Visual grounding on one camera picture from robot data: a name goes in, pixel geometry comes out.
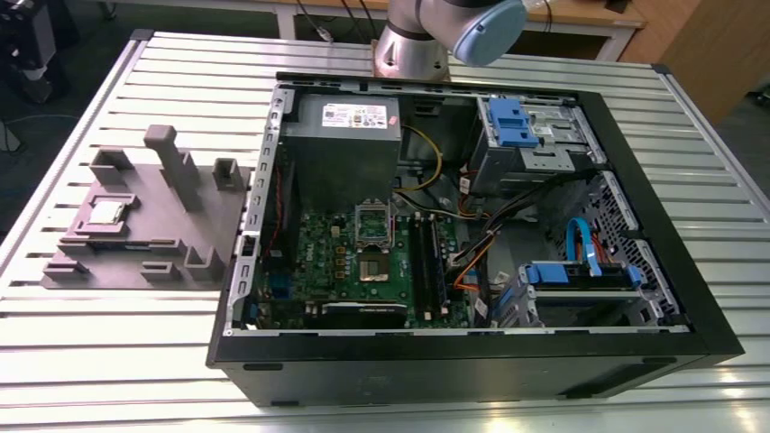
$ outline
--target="blue plastic latch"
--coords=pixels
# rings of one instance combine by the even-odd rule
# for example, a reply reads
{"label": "blue plastic latch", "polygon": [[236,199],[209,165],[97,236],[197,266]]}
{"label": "blue plastic latch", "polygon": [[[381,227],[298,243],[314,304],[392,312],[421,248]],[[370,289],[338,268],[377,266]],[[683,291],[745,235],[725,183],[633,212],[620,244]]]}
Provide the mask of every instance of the blue plastic latch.
{"label": "blue plastic latch", "polygon": [[514,297],[514,289],[513,289],[513,287],[509,286],[506,291],[504,292],[504,295],[501,296],[501,299],[497,302],[497,307],[496,307],[496,317],[497,318],[500,318],[501,314],[504,314],[504,310],[506,309],[506,304],[512,300],[513,297]]}
{"label": "blue plastic latch", "polygon": [[633,264],[629,265],[631,287],[637,289],[643,285],[643,271]]}
{"label": "blue plastic latch", "polygon": [[541,282],[541,273],[538,272],[537,265],[532,264],[526,266],[525,271],[528,272],[528,280],[530,284]]}
{"label": "blue plastic latch", "polygon": [[516,99],[490,98],[490,118],[501,147],[537,147],[541,139],[532,134],[530,116]]}
{"label": "blue plastic latch", "polygon": [[536,265],[538,267],[538,273],[541,274],[541,282],[545,283],[569,283],[568,270],[564,264],[557,263],[541,263]]}

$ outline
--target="metal workbench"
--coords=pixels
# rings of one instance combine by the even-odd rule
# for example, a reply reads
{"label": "metal workbench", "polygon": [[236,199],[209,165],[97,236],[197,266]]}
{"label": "metal workbench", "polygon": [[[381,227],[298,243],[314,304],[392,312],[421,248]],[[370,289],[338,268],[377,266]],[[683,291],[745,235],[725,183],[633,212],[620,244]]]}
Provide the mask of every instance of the metal workbench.
{"label": "metal workbench", "polygon": [[0,429],[127,431],[695,431],[770,425],[770,207],[677,82],[649,66],[506,57],[456,81],[599,91],[628,136],[748,354],[607,401],[257,409],[205,366],[217,292],[47,290],[43,265],[102,146],[142,149],[173,124],[206,164],[250,166],[280,70],[372,73],[372,48],[157,33],[131,41],[0,248]]}

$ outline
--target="floor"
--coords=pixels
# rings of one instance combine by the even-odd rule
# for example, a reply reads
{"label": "floor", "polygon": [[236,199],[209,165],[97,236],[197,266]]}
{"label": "floor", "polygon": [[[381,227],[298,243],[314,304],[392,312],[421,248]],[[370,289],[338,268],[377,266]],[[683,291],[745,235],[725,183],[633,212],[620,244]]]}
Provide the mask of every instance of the floor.
{"label": "floor", "polygon": [[[0,116],[6,119],[49,114],[81,116],[137,28],[278,37],[278,26],[272,14],[186,9],[185,19],[181,19],[177,8],[119,5],[118,18],[105,21],[97,3],[70,1],[69,5],[82,38],[75,47],[61,52],[73,89],[66,97],[45,106],[37,106],[17,97],[6,84],[0,83],[0,101],[5,101],[0,104]],[[324,22],[322,26],[332,31],[338,41],[361,41],[349,19],[334,19]],[[361,28],[365,33],[372,31],[365,22]],[[378,23],[377,31],[381,30],[382,23]],[[298,35],[306,40],[321,40],[301,17]],[[13,125],[14,134],[27,144],[27,149],[19,156],[0,153],[0,240],[14,225],[74,126],[75,119],[67,117],[35,118]],[[756,106],[748,98],[717,130],[765,193],[770,193],[770,170],[767,169],[770,167],[770,108]]]}

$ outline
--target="green circuit board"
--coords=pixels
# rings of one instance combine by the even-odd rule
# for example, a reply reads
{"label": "green circuit board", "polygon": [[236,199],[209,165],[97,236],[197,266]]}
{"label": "green circuit board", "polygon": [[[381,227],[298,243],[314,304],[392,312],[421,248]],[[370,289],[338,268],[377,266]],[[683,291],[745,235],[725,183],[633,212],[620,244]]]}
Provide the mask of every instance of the green circuit board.
{"label": "green circuit board", "polygon": [[[440,247],[446,258],[458,250],[454,222],[449,218],[438,218],[436,223]],[[466,300],[450,302],[446,306],[449,314],[441,318],[426,320],[418,317],[410,271],[409,217],[397,216],[390,224],[394,232],[390,249],[381,251],[368,248],[360,251],[353,213],[304,214],[298,265],[292,275],[292,300],[296,302],[274,304],[276,327],[302,328],[302,311],[297,301],[328,300],[404,304],[409,307],[408,327],[469,327]],[[368,235],[381,235],[382,227],[376,221],[366,222]],[[378,281],[364,281],[368,278]]]}

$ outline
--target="wooden desk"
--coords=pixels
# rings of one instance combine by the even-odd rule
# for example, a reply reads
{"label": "wooden desk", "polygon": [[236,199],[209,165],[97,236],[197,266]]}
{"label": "wooden desk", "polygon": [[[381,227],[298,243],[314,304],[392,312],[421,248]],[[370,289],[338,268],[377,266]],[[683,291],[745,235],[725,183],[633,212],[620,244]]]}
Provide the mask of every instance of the wooden desk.
{"label": "wooden desk", "polygon": [[[365,2],[373,13],[373,18],[385,20],[389,0],[365,0]],[[636,30],[644,28],[648,23],[635,5],[629,5],[624,14],[617,14],[605,8],[605,1],[600,0],[552,0],[552,2],[554,12],[552,32],[605,36],[608,40],[597,60],[616,61]],[[297,39],[294,17],[302,14],[297,0],[269,0],[268,3],[288,6],[276,5],[281,37],[282,39]],[[302,0],[302,3],[306,5],[309,14],[349,16],[341,0]],[[360,0],[349,0],[349,6],[356,16],[366,17]],[[532,11],[525,30],[542,32],[548,16],[545,6]]]}
{"label": "wooden desk", "polygon": [[[550,32],[600,36],[605,43],[596,56],[597,60],[616,61],[627,49],[631,38],[647,21],[633,5],[624,14],[605,9],[605,0],[550,0],[554,20]],[[388,19],[389,0],[365,0],[373,18]],[[208,9],[229,9],[236,11],[270,12],[278,20],[281,39],[297,40],[296,17],[302,15],[297,0],[111,0],[111,3],[133,3],[141,5],[187,6]],[[341,0],[302,0],[309,14],[321,16],[349,16]],[[353,14],[366,18],[360,0],[349,0]],[[548,8],[544,6],[532,12],[525,25],[529,32],[545,32]]]}

